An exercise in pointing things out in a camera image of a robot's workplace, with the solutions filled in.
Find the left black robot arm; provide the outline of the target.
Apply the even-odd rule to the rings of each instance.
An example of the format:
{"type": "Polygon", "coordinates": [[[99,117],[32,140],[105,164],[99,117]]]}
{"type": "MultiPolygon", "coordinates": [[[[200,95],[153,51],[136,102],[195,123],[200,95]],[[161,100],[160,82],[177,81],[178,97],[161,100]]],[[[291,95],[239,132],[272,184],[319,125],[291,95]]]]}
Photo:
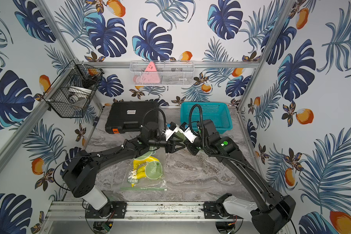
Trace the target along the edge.
{"type": "Polygon", "coordinates": [[[122,161],[136,159],[149,152],[151,147],[164,148],[170,154],[186,147],[180,137],[173,139],[173,133],[169,133],[170,137],[166,137],[160,132],[157,123],[149,122],[142,127],[137,137],[126,139],[120,146],[100,152],[78,152],[74,158],[68,160],[61,177],[75,198],[83,199],[94,210],[106,216],[110,212],[109,200],[95,186],[100,170],[122,161]]]}

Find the zip-top bag green print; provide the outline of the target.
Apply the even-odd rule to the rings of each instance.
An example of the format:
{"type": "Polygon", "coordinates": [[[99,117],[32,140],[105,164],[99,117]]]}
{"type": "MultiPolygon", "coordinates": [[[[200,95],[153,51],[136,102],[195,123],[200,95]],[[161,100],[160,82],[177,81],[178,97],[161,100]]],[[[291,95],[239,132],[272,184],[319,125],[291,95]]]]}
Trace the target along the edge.
{"type": "Polygon", "coordinates": [[[185,141],[188,141],[188,138],[180,131],[174,132],[171,139],[182,144],[184,144],[185,141]]]}

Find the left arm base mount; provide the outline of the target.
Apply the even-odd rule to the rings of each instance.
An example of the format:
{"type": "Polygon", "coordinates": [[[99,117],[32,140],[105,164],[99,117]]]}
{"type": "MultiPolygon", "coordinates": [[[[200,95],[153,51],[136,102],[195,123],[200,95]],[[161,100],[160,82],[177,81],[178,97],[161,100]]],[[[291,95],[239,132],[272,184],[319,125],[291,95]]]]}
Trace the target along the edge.
{"type": "Polygon", "coordinates": [[[88,204],[85,217],[87,219],[124,219],[127,203],[123,201],[108,201],[101,209],[96,210],[88,204]]]}

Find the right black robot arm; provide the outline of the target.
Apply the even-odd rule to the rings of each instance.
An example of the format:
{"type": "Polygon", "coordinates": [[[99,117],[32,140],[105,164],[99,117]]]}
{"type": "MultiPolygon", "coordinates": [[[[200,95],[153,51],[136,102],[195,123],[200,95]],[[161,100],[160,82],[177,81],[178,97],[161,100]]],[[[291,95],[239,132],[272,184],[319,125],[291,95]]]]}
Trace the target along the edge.
{"type": "Polygon", "coordinates": [[[230,137],[221,137],[211,120],[198,122],[199,132],[184,122],[180,131],[185,135],[187,149],[192,155],[203,150],[227,167],[250,193],[256,207],[250,208],[231,194],[220,197],[222,215],[236,215],[249,219],[261,234],[276,234],[291,218],[296,202],[290,195],[274,189],[248,162],[238,145],[230,137]]]}

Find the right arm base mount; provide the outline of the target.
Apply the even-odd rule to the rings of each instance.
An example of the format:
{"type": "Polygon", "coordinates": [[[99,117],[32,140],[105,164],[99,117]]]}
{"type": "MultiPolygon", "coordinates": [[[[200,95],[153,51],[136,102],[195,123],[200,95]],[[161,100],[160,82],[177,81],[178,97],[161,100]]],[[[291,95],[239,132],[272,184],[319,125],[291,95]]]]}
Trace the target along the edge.
{"type": "Polygon", "coordinates": [[[229,214],[221,203],[205,202],[201,208],[205,219],[237,219],[236,215],[229,214]]]}

